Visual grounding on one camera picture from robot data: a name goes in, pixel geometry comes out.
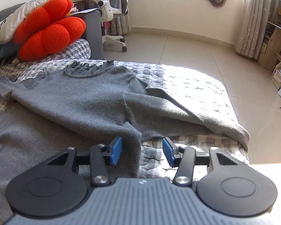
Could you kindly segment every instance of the floor tile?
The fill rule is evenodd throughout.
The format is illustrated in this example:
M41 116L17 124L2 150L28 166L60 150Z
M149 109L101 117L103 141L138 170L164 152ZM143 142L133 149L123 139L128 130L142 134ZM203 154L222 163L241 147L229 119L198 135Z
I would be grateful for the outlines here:
M281 110L230 96L238 122L249 132L251 164L281 163Z
M222 76L220 75L216 63L212 61L183 56L178 53L163 53L160 64L195 69L202 73L206 73L223 83Z
M106 60L159 64L167 40L166 35L128 33L123 37L127 52L122 52L120 46L104 43Z
M208 44L230 96L281 107L281 97L271 81L272 72L239 56L233 49Z
M169 53L214 61L206 43L197 40L169 36L163 55Z
M270 216L276 224L281 225L281 163L251 165L251 167L271 179L276 185L278 196Z

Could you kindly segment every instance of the white pillow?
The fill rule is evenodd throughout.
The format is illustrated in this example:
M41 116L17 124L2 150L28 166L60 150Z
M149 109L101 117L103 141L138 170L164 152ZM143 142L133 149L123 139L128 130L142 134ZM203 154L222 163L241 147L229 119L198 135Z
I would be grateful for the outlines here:
M33 10L43 6L49 0L32 0L20 6L14 13L0 22L0 44L6 44L13 39L13 36L20 24Z

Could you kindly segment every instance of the blue gripper pad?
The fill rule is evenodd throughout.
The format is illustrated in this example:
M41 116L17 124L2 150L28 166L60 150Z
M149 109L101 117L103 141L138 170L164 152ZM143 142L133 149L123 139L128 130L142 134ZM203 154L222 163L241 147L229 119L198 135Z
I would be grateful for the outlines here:
M175 162L174 152L170 144L167 142L165 138L162 139L162 150L165 157L167 158L167 162L169 163L169 165L171 167L174 167L174 162Z
M112 146L111 156L110 156L110 164L115 166L118 163L118 160L121 156L123 149L122 137L119 137L117 141Z

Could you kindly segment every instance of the sofa armrest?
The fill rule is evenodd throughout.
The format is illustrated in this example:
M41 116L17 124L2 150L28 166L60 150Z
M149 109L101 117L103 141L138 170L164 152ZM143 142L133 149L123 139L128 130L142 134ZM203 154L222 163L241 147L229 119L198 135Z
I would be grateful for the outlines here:
M86 30L81 38L87 40L90 45L90 59L104 60L100 12L95 10L89 13L76 13L73 16L83 19L86 23Z

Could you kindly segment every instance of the orange flower pillow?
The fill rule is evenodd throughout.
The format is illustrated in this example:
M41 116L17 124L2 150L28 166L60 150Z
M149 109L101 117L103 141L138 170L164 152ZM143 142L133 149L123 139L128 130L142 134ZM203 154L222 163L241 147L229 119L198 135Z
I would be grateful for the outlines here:
M81 37L85 22L77 17L63 19L72 7L71 0L50 0L21 23L13 38L15 44L24 43L19 52L21 60L40 60Z

